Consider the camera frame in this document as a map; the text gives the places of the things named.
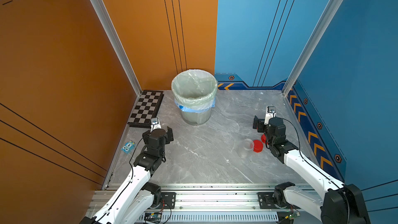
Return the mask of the red lid of front jar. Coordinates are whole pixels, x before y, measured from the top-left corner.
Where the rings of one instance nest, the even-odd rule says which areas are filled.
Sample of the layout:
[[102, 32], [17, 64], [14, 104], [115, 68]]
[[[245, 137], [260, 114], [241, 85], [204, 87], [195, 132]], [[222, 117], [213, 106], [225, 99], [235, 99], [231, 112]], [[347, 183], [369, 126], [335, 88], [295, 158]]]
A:
[[261, 136], [261, 142], [262, 142], [263, 144], [267, 144], [267, 138], [266, 138], [266, 135], [265, 135], [265, 134], [262, 134], [262, 136]]

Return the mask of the red lid of jar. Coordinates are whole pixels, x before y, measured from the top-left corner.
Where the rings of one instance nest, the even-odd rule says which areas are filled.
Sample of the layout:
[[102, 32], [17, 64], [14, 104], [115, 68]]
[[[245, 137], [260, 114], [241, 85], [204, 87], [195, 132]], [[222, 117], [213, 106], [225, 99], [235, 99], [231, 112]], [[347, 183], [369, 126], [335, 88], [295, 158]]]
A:
[[254, 140], [253, 141], [253, 151], [256, 153], [260, 153], [264, 148], [262, 141]]
[[261, 136], [261, 142], [262, 142], [263, 144], [267, 144], [267, 138], [266, 138], [266, 135], [265, 135], [265, 134], [262, 134], [262, 136]]

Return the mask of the peanut jar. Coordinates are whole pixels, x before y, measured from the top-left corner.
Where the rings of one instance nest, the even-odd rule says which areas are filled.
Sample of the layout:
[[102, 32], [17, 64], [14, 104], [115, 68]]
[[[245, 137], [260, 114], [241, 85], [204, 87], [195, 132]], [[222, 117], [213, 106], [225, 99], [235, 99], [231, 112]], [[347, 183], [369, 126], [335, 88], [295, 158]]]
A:
[[249, 158], [254, 153], [253, 140], [244, 139], [239, 145], [237, 153], [241, 158]]
[[262, 111], [267, 111], [267, 107], [269, 105], [269, 97], [268, 97], [268, 93], [267, 92], [261, 92], [259, 95], [259, 108]]

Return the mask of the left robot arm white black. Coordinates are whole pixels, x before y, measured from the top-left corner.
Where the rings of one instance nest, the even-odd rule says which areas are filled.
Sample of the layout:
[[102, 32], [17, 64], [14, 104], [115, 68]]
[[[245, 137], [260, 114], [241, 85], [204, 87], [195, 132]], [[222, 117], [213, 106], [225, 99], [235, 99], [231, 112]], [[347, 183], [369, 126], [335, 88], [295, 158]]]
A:
[[150, 183], [154, 172], [166, 162], [165, 145], [174, 140], [173, 130], [155, 128], [143, 133], [146, 148], [131, 164], [131, 171], [108, 202], [81, 224], [133, 224], [161, 201], [161, 187]]

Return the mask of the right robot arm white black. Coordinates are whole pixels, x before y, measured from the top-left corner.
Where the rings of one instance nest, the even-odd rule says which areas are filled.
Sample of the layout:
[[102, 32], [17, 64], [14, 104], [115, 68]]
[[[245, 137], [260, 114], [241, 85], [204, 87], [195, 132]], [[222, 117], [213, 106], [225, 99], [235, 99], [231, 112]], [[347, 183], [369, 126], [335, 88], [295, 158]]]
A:
[[260, 195], [263, 203], [290, 209], [297, 206], [324, 224], [371, 222], [361, 190], [353, 184], [346, 185], [308, 160], [299, 147], [287, 140], [284, 119], [255, 117], [253, 128], [263, 133], [261, 143], [272, 155], [293, 169], [316, 192], [312, 195], [286, 182], [275, 186], [272, 196]]

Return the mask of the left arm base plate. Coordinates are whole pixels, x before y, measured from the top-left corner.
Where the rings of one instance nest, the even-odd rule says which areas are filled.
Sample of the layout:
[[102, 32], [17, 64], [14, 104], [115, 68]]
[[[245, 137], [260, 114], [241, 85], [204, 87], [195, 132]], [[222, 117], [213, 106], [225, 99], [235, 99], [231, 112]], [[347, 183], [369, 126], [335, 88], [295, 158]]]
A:
[[147, 209], [174, 209], [176, 203], [176, 192], [140, 190], [128, 210], [146, 211]]

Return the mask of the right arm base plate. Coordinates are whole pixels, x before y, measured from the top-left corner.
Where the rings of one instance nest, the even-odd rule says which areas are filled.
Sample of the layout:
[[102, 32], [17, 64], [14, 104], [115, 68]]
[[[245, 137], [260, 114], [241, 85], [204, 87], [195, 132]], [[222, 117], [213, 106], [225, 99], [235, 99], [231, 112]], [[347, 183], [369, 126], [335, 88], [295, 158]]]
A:
[[285, 197], [277, 193], [277, 196], [273, 192], [259, 192], [257, 193], [260, 209], [276, 209], [278, 211], [291, 211], [299, 210], [300, 208], [295, 205], [288, 204]]

